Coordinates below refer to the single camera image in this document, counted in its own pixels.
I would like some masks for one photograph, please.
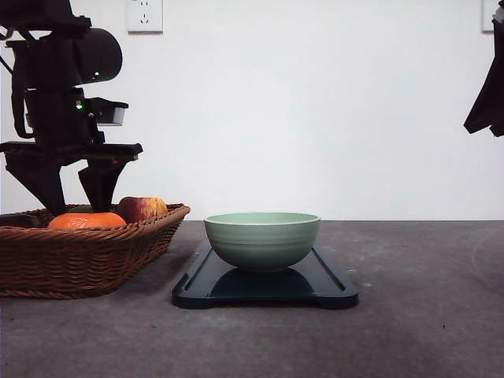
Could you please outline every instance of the wall socket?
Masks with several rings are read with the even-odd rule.
[[[163,32],[163,0],[126,0],[128,32]]]
[[[482,29],[483,33],[492,33],[494,31],[494,25],[492,20],[494,19],[495,11],[498,9],[498,2],[500,0],[482,0]]]

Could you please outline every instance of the orange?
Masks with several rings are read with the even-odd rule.
[[[109,228],[125,225],[124,219],[114,213],[67,213],[55,217],[47,228]]]

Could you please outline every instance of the white wall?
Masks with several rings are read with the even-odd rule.
[[[504,219],[504,138],[462,127],[493,58],[480,0],[165,0],[164,35],[128,35],[125,0],[72,4],[124,51],[115,80],[87,86],[130,103],[108,141],[145,150],[116,201],[160,196],[196,220]],[[76,170],[65,193],[82,203]],[[4,212],[40,207],[2,185]]]

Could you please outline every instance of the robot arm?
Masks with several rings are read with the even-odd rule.
[[[109,211],[117,179],[125,165],[137,159],[142,147],[105,144],[98,126],[122,124],[128,104],[85,98],[82,84],[111,80],[122,66],[116,39],[91,28],[86,17],[75,17],[69,0],[2,0],[0,24],[9,39],[18,31],[24,40],[8,41],[12,69],[14,127],[34,142],[0,144],[6,169],[54,215],[65,213],[60,169],[79,160],[84,191],[95,211]],[[51,33],[35,39],[30,31]],[[32,132],[26,130],[26,119]]]
[[[504,135],[504,1],[494,15],[495,59],[474,107],[465,122],[470,133],[490,126],[495,136]]]

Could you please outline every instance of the bowl rim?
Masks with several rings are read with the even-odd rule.
[[[237,223],[237,222],[223,222],[218,220],[212,220],[210,218],[214,217],[225,217],[230,215],[243,215],[243,214],[289,214],[289,215],[304,215],[307,217],[312,217],[310,220],[300,220],[297,222],[283,222],[283,223]],[[211,224],[226,224],[228,226],[288,226],[291,224],[308,224],[319,222],[321,218],[317,215],[306,214],[306,213],[292,213],[292,212],[283,212],[283,211],[250,211],[250,212],[241,212],[241,213],[225,213],[225,214],[217,214],[212,215],[210,217],[206,217],[204,219],[205,223]]]

